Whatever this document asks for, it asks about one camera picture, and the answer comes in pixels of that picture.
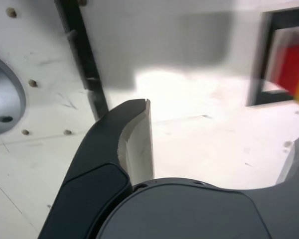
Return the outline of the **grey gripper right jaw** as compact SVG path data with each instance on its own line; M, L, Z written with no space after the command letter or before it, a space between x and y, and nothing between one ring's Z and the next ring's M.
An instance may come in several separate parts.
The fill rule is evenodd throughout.
M229 190L161 179L121 202L99 239L299 239L299 138L281 183Z

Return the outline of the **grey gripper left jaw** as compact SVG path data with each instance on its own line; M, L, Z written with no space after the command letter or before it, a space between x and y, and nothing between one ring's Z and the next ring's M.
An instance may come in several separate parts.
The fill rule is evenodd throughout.
M154 178L150 101L126 101L83 138L39 234L93 239L114 208Z

